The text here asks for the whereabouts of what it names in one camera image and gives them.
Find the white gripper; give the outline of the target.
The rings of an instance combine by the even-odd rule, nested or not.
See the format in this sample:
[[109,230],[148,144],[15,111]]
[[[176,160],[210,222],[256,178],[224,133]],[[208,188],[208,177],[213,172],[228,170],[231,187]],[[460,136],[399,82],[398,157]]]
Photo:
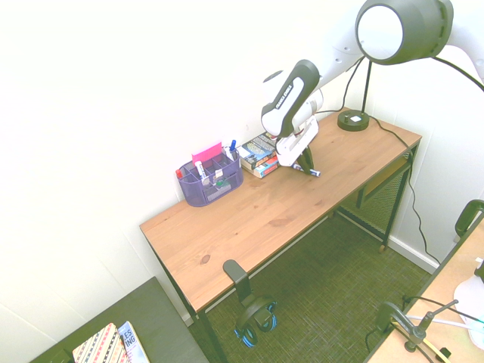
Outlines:
[[278,162],[282,166],[292,166],[299,171],[309,172],[314,168],[309,144],[318,134],[318,121],[311,116],[304,124],[303,130],[276,142]]

